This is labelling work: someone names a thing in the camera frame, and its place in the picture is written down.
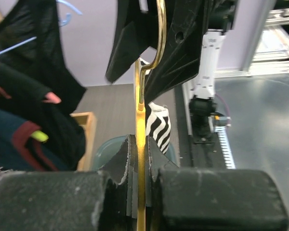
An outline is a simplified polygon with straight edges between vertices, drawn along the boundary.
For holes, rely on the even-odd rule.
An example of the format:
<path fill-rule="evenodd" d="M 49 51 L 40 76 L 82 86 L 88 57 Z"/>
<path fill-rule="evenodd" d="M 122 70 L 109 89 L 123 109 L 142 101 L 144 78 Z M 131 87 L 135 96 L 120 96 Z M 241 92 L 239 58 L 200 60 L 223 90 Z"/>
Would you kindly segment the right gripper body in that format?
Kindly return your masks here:
<path fill-rule="evenodd" d="M 236 15 L 237 0 L 203 0 L 204 28 L 203 32 L 232 29 Z"/>

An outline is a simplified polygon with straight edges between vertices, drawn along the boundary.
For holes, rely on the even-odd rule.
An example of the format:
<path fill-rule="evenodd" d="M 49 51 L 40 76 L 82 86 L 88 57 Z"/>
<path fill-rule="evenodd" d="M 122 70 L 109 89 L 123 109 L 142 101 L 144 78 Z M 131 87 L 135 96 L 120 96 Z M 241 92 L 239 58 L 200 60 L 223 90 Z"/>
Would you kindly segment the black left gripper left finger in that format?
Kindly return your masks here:
<path fill-rule="evenodd" d="M 98 171 L 21 172 L 0 177 L 0 231 L 131 231 L 127 135 Z"/>

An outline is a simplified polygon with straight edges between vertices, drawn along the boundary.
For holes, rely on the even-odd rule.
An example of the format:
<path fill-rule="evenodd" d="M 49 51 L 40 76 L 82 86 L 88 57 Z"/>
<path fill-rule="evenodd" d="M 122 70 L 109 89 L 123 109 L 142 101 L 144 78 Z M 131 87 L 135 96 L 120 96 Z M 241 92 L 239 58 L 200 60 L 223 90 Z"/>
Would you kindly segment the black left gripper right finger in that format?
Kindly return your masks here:
<path fill-rule="evenodd" d="M 146 140 L 149 231 L 287 231 L 275 182 L 260 170 L 178 167 Z"/>

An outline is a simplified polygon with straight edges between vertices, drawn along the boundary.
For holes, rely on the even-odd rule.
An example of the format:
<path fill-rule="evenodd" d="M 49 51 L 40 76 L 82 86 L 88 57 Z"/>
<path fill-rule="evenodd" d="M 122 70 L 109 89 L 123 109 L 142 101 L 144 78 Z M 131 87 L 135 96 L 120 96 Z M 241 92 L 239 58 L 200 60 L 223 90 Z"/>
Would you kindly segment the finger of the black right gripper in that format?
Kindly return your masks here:
<path fill-rule="evenodd" d="M 199 70 L 202 37 L 207 29 L 207 1 L 168 0 L 166 13 L 165 50 L 146 79 L 146 102 L 190 80 Z"/>
<path fill-rule="evenodd" d="M 158 42 L 158 12 L 155 0 L 148 0 L 148 11 L 138 0 L 117 1 L 117 24 L 105 77 L 117 81 L 149 47 Z"/>

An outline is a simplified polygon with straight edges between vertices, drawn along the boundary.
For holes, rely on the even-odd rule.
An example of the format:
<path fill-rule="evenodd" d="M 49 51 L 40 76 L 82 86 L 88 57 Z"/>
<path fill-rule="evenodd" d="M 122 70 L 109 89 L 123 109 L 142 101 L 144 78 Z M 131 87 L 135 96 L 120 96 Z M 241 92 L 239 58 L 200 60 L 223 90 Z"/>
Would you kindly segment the striped tank top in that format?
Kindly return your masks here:
<path fill-rule="evenodd" d="M 141 148 L 145 147 L 146 138 L 151 137 L 156 142 L 160 151 L 166 154 L 170 143 L 171 121 L 169 111 L 166 107 L 150 102 L 145 105 L 143 110 L 139 109 L 138 101 L 140 99 L 140 68 L 148 62 L 139 58 L 135 62 L 135 129 L 136 144 Z"/>

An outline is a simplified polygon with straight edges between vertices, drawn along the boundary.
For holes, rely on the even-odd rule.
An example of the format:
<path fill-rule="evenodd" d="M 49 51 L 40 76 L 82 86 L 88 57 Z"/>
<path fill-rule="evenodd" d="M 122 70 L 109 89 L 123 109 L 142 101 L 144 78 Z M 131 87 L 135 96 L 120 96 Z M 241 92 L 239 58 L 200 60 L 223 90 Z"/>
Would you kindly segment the neon yellow hanger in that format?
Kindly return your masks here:
<path fill-rule="evenodd" d="M 48 135 L 40 130 L 36 130 L 31 134 L 31 137 L 39 142 L 46 142 L 48 140 Z"/>

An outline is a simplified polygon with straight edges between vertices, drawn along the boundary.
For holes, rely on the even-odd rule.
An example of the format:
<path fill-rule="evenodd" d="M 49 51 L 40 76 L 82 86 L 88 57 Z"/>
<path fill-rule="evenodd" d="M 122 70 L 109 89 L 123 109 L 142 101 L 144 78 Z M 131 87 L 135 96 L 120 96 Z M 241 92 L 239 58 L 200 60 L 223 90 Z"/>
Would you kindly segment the navy maroon-trim tank top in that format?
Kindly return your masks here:
<path fill-rule="evenodd" d="M 31 135 L 40 127 L 0 110 L 0 167 L 20 171 L 69 170 L 56 155 Z"/>

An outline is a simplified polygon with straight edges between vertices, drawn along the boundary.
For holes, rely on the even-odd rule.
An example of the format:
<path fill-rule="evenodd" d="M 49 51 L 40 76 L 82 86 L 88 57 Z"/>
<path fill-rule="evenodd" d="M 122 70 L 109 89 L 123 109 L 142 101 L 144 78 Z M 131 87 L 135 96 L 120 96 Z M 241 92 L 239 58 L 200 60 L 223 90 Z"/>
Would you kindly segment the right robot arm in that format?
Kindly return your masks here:
<path fill-rule="evenodd" d="M 157 53 L 157 66 L 145 78 L 144 101 L 193 80 L 193 118 L 211 115 L 214 72 L 236 5 L 235 0 L 149 0 L 148 11 L 142 11 L 137 0 L 118 1 L 106 79 L 117 81 L 147 48 L 163 48 Z"/>

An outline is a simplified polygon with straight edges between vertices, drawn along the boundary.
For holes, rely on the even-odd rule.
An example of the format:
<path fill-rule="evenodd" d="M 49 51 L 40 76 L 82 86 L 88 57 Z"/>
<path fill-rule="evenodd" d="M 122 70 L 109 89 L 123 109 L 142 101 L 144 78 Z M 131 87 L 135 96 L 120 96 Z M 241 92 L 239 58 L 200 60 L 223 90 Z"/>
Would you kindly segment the black tank top on pink hanger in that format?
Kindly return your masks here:
<path fill-rule="evenodd" d="M 60 103 L 44 103 L 25 97 L 6 99 L 0 96 L 0 110 L 38 125 L 39 130 L 49 137 L 46 142 L 42 142 L 43 146 L 66 164 L 69 170 L 75 170 L 85 153 L 85 133 L 71 116 L 72 113 L 68 114 L 60 108 Z"/>

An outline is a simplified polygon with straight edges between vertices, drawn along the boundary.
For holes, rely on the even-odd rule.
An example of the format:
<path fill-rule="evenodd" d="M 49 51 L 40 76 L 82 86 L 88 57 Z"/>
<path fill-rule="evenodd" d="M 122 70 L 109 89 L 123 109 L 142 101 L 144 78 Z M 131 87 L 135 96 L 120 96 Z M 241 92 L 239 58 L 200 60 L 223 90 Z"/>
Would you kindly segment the pink hanger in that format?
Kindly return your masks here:
<path fill-rule="evenodd" d="M 0 63 L 0 96 L 6 99 L 25 97 L 53 104 L 61 102 L 50 88 L 4 63 Z"/>

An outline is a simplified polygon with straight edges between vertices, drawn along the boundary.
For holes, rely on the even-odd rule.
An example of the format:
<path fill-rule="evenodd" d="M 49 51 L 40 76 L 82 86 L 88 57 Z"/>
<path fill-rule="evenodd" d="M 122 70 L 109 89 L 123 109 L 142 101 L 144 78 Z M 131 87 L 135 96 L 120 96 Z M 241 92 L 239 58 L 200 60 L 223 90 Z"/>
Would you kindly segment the blue plastic tub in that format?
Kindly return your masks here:
<path fill-rule="evenodd" d="M 96 151 L 96 154 L 92 161 L 91 170 L 96 171 L 104 164 L 106 164 L 119 151 L 124 141 L 125 136 L 120 136 L 112 138 L 103 143 Z M 177 166 L 180 165 L 175 149 L 171 143 L 169 143 L 168 150 L 165 155 Z"/>

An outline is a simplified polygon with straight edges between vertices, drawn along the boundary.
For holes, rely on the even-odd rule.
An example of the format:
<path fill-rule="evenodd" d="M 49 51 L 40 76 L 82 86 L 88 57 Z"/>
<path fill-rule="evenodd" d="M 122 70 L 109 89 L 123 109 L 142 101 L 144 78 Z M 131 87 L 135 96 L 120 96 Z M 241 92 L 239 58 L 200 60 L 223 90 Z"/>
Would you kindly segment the wooden clothes rack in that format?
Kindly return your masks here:
<path fill-rule="evenodd" d="M 0 22 L 0 167 L 76 170 L 86 136 L 72 117 L 85 88 L 66 67 L 53 0 L 20 0 Z"/>

